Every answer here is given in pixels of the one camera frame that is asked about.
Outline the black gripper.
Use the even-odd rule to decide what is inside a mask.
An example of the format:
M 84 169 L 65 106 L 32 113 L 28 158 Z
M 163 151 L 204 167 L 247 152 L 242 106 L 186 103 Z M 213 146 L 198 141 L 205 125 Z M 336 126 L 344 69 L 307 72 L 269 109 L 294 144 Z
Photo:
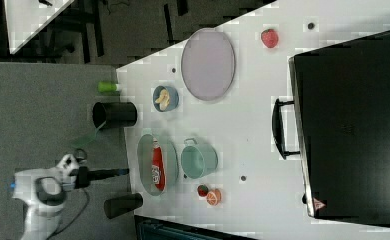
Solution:
M 59 171 L 58 180 L 64 191 L 86 188 L 90 185 L 90 181 L 104 180 L 129 173 L 128 169 L 104 169 L 88 172 L 87 167 L 80 165 L 81 162 L 85 162 L 85 159 L 76 158 L 73 154 L 66 154 L 56 165 L 56 169 Z

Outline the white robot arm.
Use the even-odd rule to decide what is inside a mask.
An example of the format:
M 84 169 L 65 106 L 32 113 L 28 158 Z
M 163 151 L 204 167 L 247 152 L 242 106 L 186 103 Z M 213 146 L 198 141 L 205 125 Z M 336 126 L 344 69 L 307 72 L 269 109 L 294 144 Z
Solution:
M 92 181 L 127 175 L 128 169 L 90 170 L 84 157 L 66 154 L 51 168 L 16 172 L 11 184 L 12 198 L 27 207 L 24 233 L 20 240 L 47 240 L 59 232 L 67 193 L 86 188 Z

